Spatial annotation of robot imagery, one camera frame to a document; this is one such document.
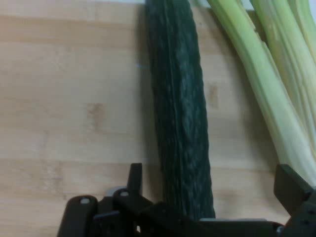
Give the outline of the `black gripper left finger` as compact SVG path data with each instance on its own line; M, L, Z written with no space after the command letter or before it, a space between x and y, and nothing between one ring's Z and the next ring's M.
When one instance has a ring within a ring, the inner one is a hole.
M77 196L67 202L59 227L60 237L156 237L154 226L140 220L153 205L142 196L142 164L130 166L127 186L98 201Z

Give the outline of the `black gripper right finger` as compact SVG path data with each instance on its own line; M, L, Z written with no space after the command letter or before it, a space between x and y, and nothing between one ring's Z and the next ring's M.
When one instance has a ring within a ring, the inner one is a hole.
M274 194L290 215L280 237L314 237L316 235L316 189L287 164L276 168Z

